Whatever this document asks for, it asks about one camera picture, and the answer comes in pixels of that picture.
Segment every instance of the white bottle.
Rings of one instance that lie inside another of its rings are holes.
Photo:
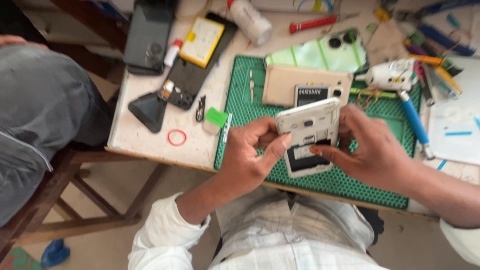
[[[233,21],[256,45],[265,43],[272,35],[272,24],[247,0],[228,0]]]
[[[180,47],[183,45],[183,41],[180,39],[176,39],[175,42],[168,48],[165,57],[163,58],[163,63],[168,66],[172,67],[173,61],[177,57],[177,54],[180,51]]]

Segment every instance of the green label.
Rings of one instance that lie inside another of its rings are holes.
[[[219,127],[225,125],[227,118],[228,114],[226,112],[219,112],[213,107],[211,107],[205,115],[206,120],[216,124]]]

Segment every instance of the person's left hand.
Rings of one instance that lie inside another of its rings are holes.
[[[230,128],[216,181],[234,192],[233,197],[254,190],[283,157],[291,142],[291,134],[277,135],[275,120],[270,116]],[[265,153],[260,156],[256,149]]]

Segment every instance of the grey pants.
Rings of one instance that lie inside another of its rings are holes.
[[[33,45],[0,48],[0,226],[28,201],[69,142],[104,142],[111,114],[87,72]]]

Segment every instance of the red screwdriver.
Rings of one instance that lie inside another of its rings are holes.
[[[314,27],[319,27],[323,25],[331,25],[336,22],[341,22],[349,18],[357,17],[360,15],[360,12],[358,13],[351,13],[351,14],[339,14],[339,15],[332,15],[328,16],[319,20],[314,20],[314,21],[309,21],[309,22],[303,22],[299,24],[291,23],[290,24],[290,33],[293,34],[295,32],[305,30],[308,28],[314,28]]]

